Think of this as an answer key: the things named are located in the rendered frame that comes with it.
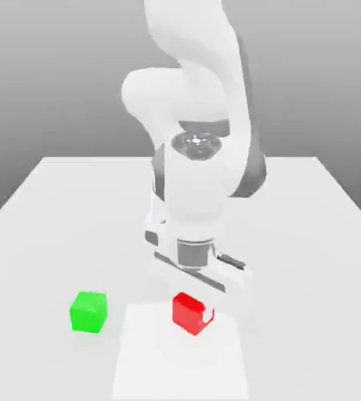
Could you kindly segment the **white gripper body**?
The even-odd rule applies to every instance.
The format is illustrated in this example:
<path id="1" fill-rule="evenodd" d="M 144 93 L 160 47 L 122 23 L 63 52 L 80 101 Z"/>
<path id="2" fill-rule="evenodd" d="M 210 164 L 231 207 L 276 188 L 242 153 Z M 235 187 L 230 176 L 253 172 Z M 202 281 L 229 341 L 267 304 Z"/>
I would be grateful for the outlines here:
<path id="1" fill-rule="evenodd" d="M 208 257 L 207 266 L 191 269 L 176 265 L 156 251 L 150 272 L 175 293 L 187 293 L 212 308 L 246 310 L 252 304 L 251 269 L 246 266 L 238 269 L 213 255 Z"/>

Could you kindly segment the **small red cube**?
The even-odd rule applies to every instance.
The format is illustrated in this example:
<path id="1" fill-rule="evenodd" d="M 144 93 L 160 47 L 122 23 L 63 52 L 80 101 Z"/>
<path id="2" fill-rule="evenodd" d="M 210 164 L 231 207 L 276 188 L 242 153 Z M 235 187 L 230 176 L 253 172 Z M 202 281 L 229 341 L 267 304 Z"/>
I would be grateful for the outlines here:
<path id="1" fill-rule="evenodd" d="M 172 299 L 172 321 L 189 334 L 197 336 L 207 326 L 202 323 L 202 312 L 206 307 L 187 293 L 179 292 Z"/>

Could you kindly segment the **small green cube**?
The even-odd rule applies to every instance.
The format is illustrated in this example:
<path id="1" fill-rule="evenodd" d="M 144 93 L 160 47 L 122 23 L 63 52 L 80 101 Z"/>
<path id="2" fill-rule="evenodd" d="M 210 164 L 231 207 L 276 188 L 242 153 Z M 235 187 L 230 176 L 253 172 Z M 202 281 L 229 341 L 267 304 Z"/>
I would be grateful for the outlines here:
<path id="1" fill-rule="evenodd" d="M 70 306 L 70 323 L 73 331 L 98 334 L 107 318 L 105 293 L 79 291 Z"/>

